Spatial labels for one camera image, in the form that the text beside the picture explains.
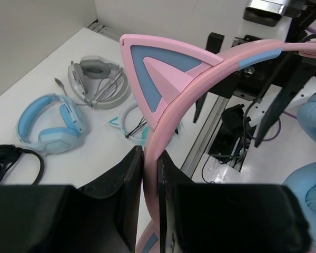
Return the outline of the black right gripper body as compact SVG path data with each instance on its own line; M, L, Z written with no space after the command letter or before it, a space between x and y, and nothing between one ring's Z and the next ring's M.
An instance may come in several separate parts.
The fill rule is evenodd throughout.
M210 93L255 99L284 58L284 43L299 42L315 20L316 1L248 1L232 45L251 53Z

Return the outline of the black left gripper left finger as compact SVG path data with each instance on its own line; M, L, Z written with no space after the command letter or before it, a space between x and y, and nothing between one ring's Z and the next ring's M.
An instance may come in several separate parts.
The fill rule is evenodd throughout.
M142 154L80 188L0 186L0 252L134 252Z

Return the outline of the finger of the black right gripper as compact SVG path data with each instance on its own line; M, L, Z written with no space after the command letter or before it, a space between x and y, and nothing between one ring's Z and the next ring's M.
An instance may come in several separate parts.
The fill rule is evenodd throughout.
M316 72L316 60L299 60L296 63L287 63L280 72L279 83L281 91L275 97L264 114L259 125L254 146L258 147L269 131L276 123L282 112L290 102L299 94L310 78Z
M193 123L196 123L198 121L198 118L201 114L204 102L206 100L207 97L207 92L204 93L195 103L195 114L194 114L194 118L193 118Z

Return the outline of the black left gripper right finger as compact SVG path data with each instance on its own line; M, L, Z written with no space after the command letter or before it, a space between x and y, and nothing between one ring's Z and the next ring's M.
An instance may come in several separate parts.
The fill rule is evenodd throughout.
M279 184L196 183L157 161L161 252L308 252L309 225Z

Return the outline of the pink blue cat-ear headphones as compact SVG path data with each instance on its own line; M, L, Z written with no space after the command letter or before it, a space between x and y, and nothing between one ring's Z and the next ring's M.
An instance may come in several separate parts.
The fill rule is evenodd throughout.
M251 50L238 46L213 54L169 38L124 34L121 54L139 109L150 126L144 147L143 190L151 222L137 245L137 252L160 252L157 160L188 109L210 88L235 72ZM316 34L298 43L284 43L285 52L297 51L316 59Z

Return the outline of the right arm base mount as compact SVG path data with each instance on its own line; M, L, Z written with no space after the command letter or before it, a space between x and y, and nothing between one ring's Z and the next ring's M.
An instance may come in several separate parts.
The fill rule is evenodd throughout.
M247 136L255 127L250 126L251 118L245 116L250 111L244 104L237 104L225 109L220 117L220 127L211 142L208 154L221 165L229 165L241 172L246 152L251 143Z

